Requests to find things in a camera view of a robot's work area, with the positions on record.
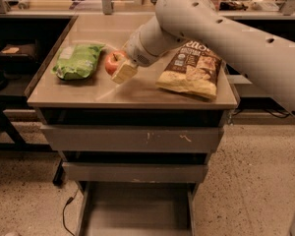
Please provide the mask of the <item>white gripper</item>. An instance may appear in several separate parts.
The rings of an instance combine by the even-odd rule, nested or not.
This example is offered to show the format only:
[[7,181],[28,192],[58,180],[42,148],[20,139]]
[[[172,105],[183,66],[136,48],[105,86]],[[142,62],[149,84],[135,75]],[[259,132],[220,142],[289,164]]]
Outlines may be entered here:
[[125,59],[113,73],[111,80],[117,84],[123,84],[138,73],[138,66],[148,67],[154,63],[154,57],[143,47],[140,40],[140,32],[133,32],[124,45],[129,59]]

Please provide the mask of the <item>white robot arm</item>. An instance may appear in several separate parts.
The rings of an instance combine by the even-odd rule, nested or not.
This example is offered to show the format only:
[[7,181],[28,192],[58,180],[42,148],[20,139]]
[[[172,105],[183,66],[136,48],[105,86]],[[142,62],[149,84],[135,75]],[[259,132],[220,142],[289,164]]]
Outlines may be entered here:
[[218,15],[208,0],[157,0],[155,16],[126,42],[122,83],[188,40],[205,44],[295,117],[295,42]]

